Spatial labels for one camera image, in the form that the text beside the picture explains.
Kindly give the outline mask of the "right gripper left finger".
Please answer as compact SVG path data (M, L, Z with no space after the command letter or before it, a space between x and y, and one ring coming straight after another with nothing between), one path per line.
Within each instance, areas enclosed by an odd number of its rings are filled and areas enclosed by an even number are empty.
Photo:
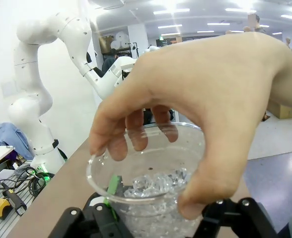
M132 238L133 235L110 202L92 194L83 209L69 207L60 216L50 238Z

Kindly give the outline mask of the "person's right hand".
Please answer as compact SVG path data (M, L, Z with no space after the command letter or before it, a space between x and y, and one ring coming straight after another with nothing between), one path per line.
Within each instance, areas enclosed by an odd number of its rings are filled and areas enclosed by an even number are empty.
M180 213L192 220L206 204L229 198L244 172L255 130L270 98L292 107L292 51L259 33L230 34L180 43L141 56L124 82L103 100L89 149L124 159L112 138L143 124L143 108L157 123L175 109L205 136L203 160L180 195Z

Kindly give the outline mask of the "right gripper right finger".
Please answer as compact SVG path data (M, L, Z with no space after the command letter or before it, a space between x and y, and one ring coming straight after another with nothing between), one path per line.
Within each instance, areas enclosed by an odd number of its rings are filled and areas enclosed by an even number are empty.
M276 238L278 235L259 204L250 197L238 202L218 200L202 211L195 238L216 238L221 227L229 227L239 238Z

